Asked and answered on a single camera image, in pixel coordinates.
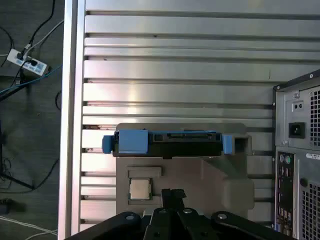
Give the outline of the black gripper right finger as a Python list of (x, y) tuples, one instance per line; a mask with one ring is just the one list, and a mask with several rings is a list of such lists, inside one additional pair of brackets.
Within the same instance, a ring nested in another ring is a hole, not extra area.
[(185, 207), (183, 189), (172, 189), (172, 204), (191, 240), (292, 240), (291, 236), (272, 230), (228, 211), (218, 211), (210, 218)]

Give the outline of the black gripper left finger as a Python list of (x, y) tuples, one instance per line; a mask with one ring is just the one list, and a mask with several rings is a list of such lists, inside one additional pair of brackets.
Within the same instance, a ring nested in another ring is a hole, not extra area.
[(183, 189), (162, 189), (162, 206), (140, 216), (119, 213), (101, 223), (69, 236), (68, 240), (183, 240), (184, 227), (178, 211), (184, 209)]

